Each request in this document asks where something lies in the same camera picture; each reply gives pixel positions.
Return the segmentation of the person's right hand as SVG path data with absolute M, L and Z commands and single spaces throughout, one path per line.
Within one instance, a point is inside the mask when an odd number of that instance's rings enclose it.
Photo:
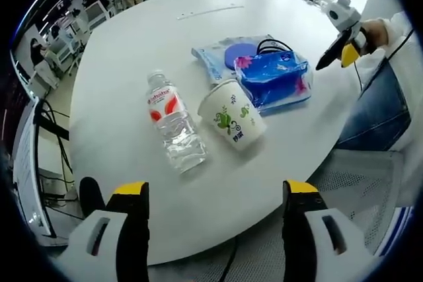
M 366 20 L 363 22 L 362 27 L 367 32 L 367 35 L 376 48 L 387 46 L 389 44 L 388 32 L 384 20 Z

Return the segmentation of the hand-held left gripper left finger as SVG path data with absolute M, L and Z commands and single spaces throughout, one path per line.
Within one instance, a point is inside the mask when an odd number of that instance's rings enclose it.
M 149 184 L 122 184 L 105 201 L 97 182 L 82 181 L 79 201 L 85 218 L 61 254 L 68 280 L 148 281 Z

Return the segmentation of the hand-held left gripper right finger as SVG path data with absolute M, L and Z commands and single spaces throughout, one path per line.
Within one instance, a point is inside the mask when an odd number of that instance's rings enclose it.
M 363 232 L 328 208 L 307 182 L 283 183 L 284 281 L 357 281 L 367 266 Z

